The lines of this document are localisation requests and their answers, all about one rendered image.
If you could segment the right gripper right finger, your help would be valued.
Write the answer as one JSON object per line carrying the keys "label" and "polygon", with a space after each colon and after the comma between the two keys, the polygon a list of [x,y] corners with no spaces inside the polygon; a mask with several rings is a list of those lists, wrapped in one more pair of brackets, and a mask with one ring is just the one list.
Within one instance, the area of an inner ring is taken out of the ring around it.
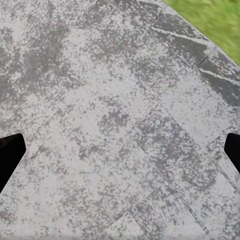
{"label": "right gripper right finger", "polygon": [[240,134],[230,132],[227,135],[224,151],[240,173]]}

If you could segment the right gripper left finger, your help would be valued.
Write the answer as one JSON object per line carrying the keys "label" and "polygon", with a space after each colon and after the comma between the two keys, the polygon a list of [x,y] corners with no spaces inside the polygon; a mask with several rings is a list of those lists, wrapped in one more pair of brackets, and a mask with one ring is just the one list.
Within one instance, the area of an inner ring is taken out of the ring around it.
{"label": "right gripper left finger", "polygon": [[0,138],[0,193],[26,153],[22,133]]}

